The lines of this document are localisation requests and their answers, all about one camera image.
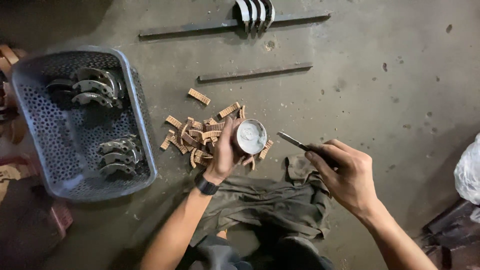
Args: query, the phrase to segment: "blade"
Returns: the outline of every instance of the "blade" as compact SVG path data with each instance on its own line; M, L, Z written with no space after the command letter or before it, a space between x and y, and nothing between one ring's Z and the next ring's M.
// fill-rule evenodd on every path
M300 149L302 149L304 151L310 151L310 149L308 147L306 147L304 144L302 144L301 142L295 140L294 138L288 136L287 134L285 134L283 132L277 132L277 135L280 136L282 139L288 141L289 143L295 145L296 147L299 147Z

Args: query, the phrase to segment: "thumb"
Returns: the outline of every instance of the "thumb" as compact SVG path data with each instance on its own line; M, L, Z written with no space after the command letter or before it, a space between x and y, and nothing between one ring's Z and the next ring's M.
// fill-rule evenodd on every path
M225 142L227 144L230 143L230 138L232 137L232 132L233 132L233 120L230 118L230 116L227 116L225 119L225 125L223 126L222 134L220 135L220 138L218 138L219 143L224 144Z
M308 151L305 153L305 157L312 163L312 165L318 170L324 182L330 182L336 177L336 172L327 165L324 159L317 153Z

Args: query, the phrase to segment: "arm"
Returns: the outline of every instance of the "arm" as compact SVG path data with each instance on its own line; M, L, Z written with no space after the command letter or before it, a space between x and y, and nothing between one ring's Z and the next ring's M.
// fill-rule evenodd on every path
M218 139L212 163L204 173L206 180L219 185L233 170L231 135L234 123L227 117ZM141 262L142 270L173 270L187 250L193 232L212 196L194 188L168 218Z
M389 269L437 269L378 200L370 156L338 140L311 148L314 151L305 153L305 157L318 170L332 196L368 229ZM333 170L318 154L333 158L339 168Z

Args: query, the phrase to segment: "cloth rag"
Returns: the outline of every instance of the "cloth rag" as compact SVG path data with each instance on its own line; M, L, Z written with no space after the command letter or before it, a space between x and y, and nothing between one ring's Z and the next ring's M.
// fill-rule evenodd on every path
M289 236L324 238L329 232L331 197L322 178L310 162L297 155L285 159L285 180L227 178L213 196L190 241L197 245L241 222L262 226L278 225Z

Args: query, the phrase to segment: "right hand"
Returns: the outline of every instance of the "right hand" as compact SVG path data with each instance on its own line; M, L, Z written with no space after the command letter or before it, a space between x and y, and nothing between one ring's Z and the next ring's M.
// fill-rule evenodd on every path
M372 158L350 146L330 140L322 145L309 145L312 151L305 157L318 170L330 194L357 217L368 215L380 201L373 185ZM323 156L338 162L339 168L330 168Z

